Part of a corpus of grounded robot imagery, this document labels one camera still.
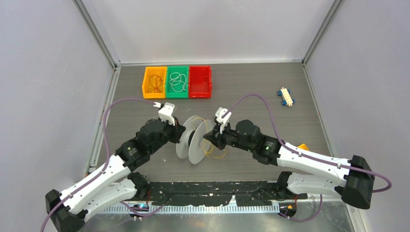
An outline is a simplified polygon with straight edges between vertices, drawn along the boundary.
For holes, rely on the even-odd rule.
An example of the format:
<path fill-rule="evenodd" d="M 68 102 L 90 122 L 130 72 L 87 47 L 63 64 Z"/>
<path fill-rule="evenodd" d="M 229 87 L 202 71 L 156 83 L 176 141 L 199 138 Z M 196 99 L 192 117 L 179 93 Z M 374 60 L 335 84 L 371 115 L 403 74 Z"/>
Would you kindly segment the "white plastic spool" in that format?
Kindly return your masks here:
<path fill-rule="evenodd" d="M 186 131 L 183 133 L 180 143 L 176 144 L 176 154 L 180 159 L 188 158 L 191 164 L 198 164 L 211 148 L 211 143 L 203 136 L 213 130 L 215 122 L 203 119 L 199 116 L 191 116 L 183 126 Z"/>

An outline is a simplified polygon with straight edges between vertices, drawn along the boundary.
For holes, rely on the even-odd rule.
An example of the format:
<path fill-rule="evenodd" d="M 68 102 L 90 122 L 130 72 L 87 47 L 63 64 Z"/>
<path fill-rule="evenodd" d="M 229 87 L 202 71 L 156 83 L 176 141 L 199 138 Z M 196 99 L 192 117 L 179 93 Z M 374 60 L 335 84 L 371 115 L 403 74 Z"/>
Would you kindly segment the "white blue toy car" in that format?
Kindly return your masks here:
<path fill-rule="evenodd" d="M 295 103 L 295 100 L 290 96 L 290 90 L 282 87 L 280 90 L 277 91 L 277 95 L 282 97 L 281 105 L 292 107 Z"/>

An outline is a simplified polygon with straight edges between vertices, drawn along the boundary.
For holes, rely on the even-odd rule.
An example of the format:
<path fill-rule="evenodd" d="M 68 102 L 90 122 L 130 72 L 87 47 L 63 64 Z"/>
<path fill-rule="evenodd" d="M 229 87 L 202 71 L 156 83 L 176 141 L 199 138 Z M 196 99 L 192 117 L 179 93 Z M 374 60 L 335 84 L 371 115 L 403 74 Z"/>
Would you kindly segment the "green bin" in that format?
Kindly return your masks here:
<path fill-rule="evenodd" d="M 189 67 L 168 66 L 165 84 L 166 98 L 186 99 L 188 98 Z"/>

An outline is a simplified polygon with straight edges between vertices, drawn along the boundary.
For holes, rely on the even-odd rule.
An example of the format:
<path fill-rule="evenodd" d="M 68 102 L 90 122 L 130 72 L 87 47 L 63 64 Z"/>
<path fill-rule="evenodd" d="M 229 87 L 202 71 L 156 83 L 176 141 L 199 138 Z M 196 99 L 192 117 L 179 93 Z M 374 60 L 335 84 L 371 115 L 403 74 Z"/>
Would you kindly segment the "yellow bin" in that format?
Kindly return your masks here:
<path fill-rule="evenodd" d="M 166 66 L 147 66 L 142 82 L 144 99 L 165 99 Z"/>

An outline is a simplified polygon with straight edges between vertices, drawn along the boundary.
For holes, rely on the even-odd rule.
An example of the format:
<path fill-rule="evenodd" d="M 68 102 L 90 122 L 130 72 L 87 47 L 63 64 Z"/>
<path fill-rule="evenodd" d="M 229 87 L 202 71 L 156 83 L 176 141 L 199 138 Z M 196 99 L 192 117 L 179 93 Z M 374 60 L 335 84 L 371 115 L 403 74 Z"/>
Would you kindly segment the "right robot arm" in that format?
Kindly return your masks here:
<path fill-rule="evenodd" d="M 238 122 L 235 129 L 227 125 L 220 130 L 220 126 L 216 125 L 203 138 L 220 150 L 229 145 L 250 152 L 255 160 L 265 165 L 306 172 L 306 175 L 292 172 L 280 174 L 276 192 L 282 198 L 301 193 L 322 194 L 339 196 L 344 203 L 356 208 L 370 208 L 375 176 L 363 157 L 333 158 L 302 150 L 262 134 L 250 120 Z"/>

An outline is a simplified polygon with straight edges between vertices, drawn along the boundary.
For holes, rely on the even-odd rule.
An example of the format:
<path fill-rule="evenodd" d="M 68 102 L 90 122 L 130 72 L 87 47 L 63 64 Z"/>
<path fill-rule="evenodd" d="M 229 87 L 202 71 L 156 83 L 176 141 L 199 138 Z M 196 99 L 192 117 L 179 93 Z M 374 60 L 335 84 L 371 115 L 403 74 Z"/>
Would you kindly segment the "red bin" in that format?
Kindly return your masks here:
<path fill-rule="evenodd" d="M 211 66 L 189 66 L 188 97 L 191 99 L 209 99 L 211 96 Z"/>

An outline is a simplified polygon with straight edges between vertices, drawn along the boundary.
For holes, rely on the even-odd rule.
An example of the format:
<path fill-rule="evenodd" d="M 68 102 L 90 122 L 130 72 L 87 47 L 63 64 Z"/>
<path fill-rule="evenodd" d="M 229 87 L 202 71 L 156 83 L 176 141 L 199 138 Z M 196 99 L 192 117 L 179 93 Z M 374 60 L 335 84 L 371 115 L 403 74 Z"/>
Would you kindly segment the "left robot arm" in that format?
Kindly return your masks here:
<path fill-rule="evenodd" d="M 186 127 L 172 120 L 150 119 L 108 160 L 71 187 L 45 195 L 46 212 L 59 232 L 77 232 L 95 214 L 123 200 L 143 200 L 148 183 L 135 170 L 167 143 L 178 144 Z"/>

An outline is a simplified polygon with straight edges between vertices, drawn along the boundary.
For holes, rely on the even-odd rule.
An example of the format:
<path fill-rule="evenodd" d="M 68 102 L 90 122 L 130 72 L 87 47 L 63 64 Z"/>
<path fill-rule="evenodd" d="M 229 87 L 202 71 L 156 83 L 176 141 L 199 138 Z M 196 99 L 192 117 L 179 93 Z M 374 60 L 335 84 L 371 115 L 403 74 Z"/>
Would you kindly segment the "small yellow block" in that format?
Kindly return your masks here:
<path fill-rule="evenodd" d="M 307 147 L 306 144 L 301 144 L 301 145 L 298 146 L 298 148 L 309 151 L 309 148 Z"/>

